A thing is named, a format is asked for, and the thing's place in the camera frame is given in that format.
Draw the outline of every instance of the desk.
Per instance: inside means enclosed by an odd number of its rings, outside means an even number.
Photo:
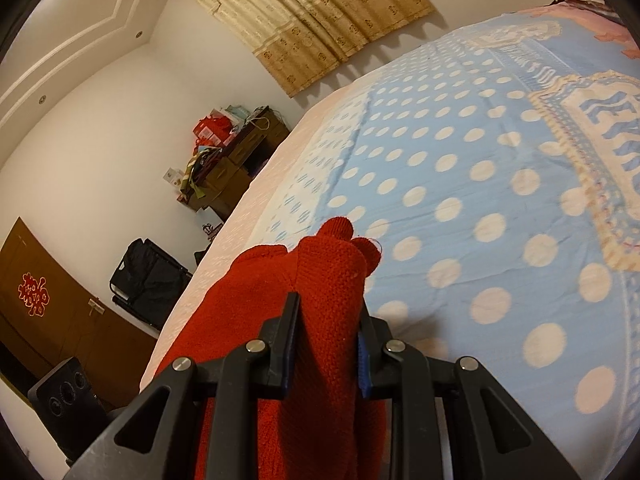
[[[289,130],[273,110],[260,108],[213,163],[206,163],[194,177],[204,196],[193,193],[189,207],[194,211],[210,207],[226,221],[253,177],[288,135]]]

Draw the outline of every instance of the curtain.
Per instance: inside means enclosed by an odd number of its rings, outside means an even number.
[[[289,96],[433,9],[429,0],[198,0]]]

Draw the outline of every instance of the ceiling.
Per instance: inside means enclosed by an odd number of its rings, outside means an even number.
[[[42,0],[0,64],[0,168],[67,93],[146,43],[165,3]]]

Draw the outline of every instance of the chinese character decoration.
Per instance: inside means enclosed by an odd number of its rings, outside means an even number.
[[[45,278],[40,278],[38,281],[30,272],[22,275],[22,284],[18,285],[18,292],[20,299],[24,301],[24,306],[29,309],[30,316],[44,316],[44,308],[49,304],[46,283]]]

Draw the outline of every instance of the red sweater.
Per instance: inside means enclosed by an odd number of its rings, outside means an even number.
[[[385,437],[382,402],[364,401],[356,378],[356,334],[364,280],[380,262],[346,218],[327,221],[290,253],[257,246],[236,258],[205,296],[158,370],[175,358],[201,363],[254,339],[265,319],[282,313],[287,293],[300,294],[289,397],[258,403],[260,480],[375,480]],[[196,480],[204,477],[214,402],[207,405]]]

